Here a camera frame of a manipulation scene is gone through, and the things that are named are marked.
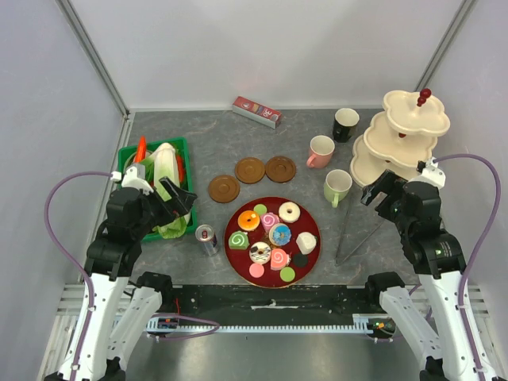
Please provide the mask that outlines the pink macaron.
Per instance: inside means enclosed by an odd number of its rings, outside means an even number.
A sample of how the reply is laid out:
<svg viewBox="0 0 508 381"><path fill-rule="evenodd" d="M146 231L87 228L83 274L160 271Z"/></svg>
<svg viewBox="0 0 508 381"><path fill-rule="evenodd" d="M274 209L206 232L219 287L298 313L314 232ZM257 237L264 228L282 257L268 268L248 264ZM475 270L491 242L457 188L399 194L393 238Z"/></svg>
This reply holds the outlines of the pink macaron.
<svg viewBox="0 0 508 381"><path fill-rule="evenodd" d="M264 275L264 266L262 264L252 263L249 267L251 277L258 279Z"/></svg>

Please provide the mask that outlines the red snack box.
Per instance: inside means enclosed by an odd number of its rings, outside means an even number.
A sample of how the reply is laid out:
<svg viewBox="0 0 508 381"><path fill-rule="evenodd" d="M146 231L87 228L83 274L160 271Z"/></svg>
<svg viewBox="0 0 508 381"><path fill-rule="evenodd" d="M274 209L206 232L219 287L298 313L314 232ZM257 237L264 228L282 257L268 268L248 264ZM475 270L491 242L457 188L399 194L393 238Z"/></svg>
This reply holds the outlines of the red snack box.
<svg viewBox="0 0 508 381"><path fill-rule="evenodd" d="M232 111L272 129L275 129L282 120L282 114L278 110L273 110L241 96L238 96L233 102Z"/></svg>

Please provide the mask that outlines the white ring donut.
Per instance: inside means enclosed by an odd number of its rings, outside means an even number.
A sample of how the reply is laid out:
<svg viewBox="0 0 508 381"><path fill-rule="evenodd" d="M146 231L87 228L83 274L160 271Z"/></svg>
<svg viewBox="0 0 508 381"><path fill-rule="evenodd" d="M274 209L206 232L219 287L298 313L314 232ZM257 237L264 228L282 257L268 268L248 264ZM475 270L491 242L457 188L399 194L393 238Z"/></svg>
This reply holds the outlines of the white ring donut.
<svg viewBox="0 0 508 381"><path fill-rule="evenodd" d="M279 207L279 219L286 223L295 223L301 215L299 206L294 202L284 202Z"/></svg>

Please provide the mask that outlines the pink swirl cake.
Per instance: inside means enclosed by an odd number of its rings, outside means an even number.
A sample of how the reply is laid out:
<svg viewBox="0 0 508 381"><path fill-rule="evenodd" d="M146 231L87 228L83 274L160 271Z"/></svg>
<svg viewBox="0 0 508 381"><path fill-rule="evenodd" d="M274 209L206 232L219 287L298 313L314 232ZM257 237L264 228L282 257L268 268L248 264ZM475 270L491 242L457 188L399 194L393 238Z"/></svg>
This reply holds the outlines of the pink swirl cake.
<svg viewBox="0 0 508 381"><path fill-rule="evenodd" d="M261 221L261 224L262 224L264 231L266 233L269 233L271 228L274 225L277 225L280 223L279 216L277 214L272 213L272 212L267 212L265 214L262 214L260 216L260 221Z"/></svg>
<svg viewBox="0 0 508 381"><path fill-rule="evenodd" d="M285 268L291 261L290 256L281 248L273 248L271 250L271 270L280 271Z"/></svg>

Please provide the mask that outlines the green macaron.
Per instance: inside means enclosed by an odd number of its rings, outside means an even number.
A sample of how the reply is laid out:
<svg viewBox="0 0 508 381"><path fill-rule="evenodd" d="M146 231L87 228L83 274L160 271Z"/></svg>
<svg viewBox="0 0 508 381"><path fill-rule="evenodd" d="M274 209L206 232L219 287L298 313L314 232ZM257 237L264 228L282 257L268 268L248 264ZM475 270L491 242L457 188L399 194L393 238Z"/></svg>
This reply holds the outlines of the green macaron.
<svg viewBox="0 0 508 381"><path fill-rule="evenodd" d="M259 214L260 216L267 213L267 207L264 205L264 204L256 204L254 207L253 207L253 210Z"/></svg>
<svg viewBox="0 0 508 381"><path fill-rule="evenodd" d="M284 267L280 270L279 276L285 283L291 283L295 279L295 270L292 267Z"/></svg>

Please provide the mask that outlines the blue sprinkled donut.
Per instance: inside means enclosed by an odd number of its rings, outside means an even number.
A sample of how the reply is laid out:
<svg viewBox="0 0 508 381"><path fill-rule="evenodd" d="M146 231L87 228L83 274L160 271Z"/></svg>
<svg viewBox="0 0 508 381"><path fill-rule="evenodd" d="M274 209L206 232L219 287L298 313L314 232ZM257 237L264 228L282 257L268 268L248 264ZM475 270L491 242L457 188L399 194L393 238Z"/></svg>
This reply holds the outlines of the blue sprinkled donut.
<svg viewBox="0 0 508 381"><path fill-rule="evenodd" d="M273 245L284 246L291 241L291 230L287 225L279 223L271 228L268 237Z"/></svg>

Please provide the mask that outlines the toy orange carrot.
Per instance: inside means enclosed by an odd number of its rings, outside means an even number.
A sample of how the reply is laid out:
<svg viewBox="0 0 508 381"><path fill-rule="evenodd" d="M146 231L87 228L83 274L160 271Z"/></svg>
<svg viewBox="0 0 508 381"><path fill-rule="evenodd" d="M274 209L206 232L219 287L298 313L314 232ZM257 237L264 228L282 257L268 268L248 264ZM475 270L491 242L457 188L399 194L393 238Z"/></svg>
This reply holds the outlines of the toy orange carrot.
<svg viewBox="0 0 508 381"><path fill-rule="evenodd" d="M140 163L146 157L147 152L147 142L145 136L141 136L137 145L136 154L134 156L133 162L135 164Z"/></svg>

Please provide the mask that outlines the metal tongs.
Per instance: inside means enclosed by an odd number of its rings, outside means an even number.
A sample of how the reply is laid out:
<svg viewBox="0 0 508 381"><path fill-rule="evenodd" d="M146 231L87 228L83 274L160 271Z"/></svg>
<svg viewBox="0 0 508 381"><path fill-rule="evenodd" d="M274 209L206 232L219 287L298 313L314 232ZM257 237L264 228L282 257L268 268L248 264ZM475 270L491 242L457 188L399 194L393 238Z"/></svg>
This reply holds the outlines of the metal tongs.
<svg viewBox="0 0 508 381"><path fill-rule="evenodd" d="M335 264L341 266L358 253L360 248L383 225L383 219L354 198L348 205L338 241Z"/></svg>

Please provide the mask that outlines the green macaron upper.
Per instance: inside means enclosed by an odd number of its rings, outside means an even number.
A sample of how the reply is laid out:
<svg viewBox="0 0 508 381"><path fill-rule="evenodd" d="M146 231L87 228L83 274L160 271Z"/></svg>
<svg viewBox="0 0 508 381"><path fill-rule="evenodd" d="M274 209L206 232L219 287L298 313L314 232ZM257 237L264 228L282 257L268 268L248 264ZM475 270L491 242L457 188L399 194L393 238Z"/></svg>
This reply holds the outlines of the green macaron upper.
<svg viewBox="0 0 508 381"><path fill-rule="evenodd" d="M264 205L264 204L256 204L254 207L253 207L253 210L259 214L260 216L267 213L267 207Z"/></svg>

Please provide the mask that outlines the energy drink can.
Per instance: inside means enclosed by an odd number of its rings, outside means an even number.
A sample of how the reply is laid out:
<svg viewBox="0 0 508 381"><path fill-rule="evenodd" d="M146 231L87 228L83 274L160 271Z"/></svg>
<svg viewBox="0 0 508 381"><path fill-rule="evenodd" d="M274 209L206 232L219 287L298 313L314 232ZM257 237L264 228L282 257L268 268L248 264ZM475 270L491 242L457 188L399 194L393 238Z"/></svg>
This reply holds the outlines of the energy drink can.
<svg viewBox="0 0 508 381"><path fill-rule="evenodd" d="M214 256L218 253L217 237L212 226L207 224L200 225L195 231L195 236L208 256Z"/></svg>

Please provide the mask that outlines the pink mug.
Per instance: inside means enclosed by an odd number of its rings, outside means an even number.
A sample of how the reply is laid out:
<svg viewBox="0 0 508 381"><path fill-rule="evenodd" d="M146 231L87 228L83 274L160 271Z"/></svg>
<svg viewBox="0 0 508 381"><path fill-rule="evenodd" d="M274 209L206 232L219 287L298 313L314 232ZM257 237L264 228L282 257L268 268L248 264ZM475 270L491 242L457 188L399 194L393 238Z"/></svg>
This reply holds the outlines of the pink mug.
<svg viewBox="0 0 508 381"><path fill-rule="evenodd" d="M325 135L317 135L310 141L309 157L306 166L321 169L328 165L335 149L334 140Z"/></svg>

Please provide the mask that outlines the black mug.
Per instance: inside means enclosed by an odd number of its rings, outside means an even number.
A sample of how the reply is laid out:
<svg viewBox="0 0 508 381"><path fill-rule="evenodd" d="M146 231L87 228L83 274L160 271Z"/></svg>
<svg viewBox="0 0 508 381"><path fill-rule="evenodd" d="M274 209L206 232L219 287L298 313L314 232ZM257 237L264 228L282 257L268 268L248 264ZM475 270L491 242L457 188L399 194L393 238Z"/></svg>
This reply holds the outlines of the black mug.
<svg viewBox="0 0 508 381"><path fill-rule="evenodd" d="M333 139L338 143L347 142L354 134L360 115L351 108L341 108L334 115Z"/></svg>

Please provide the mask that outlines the black sandwich cookie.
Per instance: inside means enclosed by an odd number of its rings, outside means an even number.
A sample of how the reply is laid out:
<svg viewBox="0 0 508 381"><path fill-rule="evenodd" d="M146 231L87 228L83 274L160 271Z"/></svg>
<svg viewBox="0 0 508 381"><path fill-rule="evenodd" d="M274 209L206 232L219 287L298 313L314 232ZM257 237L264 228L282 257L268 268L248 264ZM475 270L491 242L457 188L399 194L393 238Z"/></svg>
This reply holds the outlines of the black sandwich cookie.
<svg viewBox="0 0 508 381"><path fill-rule="evenodd" d="M296 253L292 256L291 263L298 268L304 268L309 263L308 255Z"/></svg>

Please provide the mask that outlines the orange glazed donut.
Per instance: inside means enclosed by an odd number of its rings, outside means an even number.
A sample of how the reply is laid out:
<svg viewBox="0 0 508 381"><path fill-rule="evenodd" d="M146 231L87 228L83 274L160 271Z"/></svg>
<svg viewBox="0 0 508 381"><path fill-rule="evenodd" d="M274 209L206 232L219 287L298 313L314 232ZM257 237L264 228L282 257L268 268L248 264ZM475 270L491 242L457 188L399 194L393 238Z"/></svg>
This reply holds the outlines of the orange glazed donut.
<svg viewBox="0 0 508 381"><path fill-rule="evenodd" d="M237 219L240 229L251 232L260 224L260 215L254 210L246 210L240 213Z"/></svg>

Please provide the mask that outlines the green mug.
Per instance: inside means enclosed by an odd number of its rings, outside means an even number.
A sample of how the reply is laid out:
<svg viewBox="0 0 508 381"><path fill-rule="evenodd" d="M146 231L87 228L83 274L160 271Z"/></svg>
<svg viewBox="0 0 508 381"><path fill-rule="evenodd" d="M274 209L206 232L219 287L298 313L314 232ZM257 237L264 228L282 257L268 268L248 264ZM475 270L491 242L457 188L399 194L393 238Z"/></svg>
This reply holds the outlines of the green mug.
<svg viewBox="0 0 508 381"><path fill-rule="evenodd" d="M330 171L325 177L324 196L331 204L332 208L337 208L338 204L347 196L352 187L351 175L340 169Z"/></svg>

